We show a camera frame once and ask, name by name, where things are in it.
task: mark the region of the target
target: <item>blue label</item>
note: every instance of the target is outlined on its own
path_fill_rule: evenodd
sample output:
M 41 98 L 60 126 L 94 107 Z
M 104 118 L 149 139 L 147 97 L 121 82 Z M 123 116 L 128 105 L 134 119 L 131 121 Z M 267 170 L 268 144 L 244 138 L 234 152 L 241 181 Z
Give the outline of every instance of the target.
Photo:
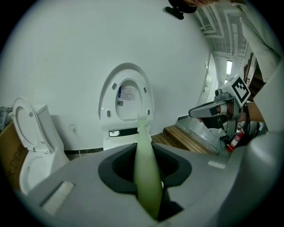
M 118 90 L 118 97 L 120 98 L 121 96 L 121 87 L 119 87 L 119 90 Z

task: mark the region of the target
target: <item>wall outlet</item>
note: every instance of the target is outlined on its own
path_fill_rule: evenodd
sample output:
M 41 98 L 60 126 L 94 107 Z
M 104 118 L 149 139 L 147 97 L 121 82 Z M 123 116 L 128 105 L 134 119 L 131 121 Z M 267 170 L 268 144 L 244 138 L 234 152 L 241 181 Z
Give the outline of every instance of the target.
M 70 130 L 72 131 L 72 132 L 76 132 L 76 131 L 78 131 L 78 128 L 77 128 L 77 125 L 76 124 L 69 124 L 69 127 L 70 127 Z

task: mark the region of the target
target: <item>cardboard box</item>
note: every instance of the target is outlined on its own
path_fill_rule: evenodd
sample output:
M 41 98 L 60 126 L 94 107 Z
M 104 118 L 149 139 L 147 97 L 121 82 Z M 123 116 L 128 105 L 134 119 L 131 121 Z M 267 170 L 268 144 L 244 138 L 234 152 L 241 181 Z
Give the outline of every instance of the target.
M 14 123 L 0 133 L 0 161 L 13 189 L 20 191 L 20 172 L 28 150 L 23 147 Z

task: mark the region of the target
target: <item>wooden stairs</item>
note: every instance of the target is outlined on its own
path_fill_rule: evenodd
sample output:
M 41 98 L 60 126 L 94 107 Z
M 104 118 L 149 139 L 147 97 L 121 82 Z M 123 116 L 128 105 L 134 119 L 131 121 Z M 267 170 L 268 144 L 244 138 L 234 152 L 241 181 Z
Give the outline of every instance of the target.
M 164 128 L 162 133 L 154 135 L 151 138 L 154 143 L 165 144 L 197 153 L 211 154 L 204 146 L 175 125 Z

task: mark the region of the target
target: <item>red fire extinguisher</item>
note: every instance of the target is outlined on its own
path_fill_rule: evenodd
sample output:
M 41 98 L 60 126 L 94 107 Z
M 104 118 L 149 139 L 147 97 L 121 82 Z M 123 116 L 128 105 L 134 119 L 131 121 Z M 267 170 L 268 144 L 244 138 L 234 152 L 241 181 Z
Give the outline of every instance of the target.
M 243 137 L 243 135 L 245 134 L 243 129 L 238 129 L 239 132 L 241 132 L 241 134 L 236 135 L 234 137 L 234 139 L 232 140 L 232 142 L 227 146 L 227 150 L 229 152 L 232 152 L 235 149 L 235 146 L 237 145 L 237 143 L 240 141 L 240 139 Z

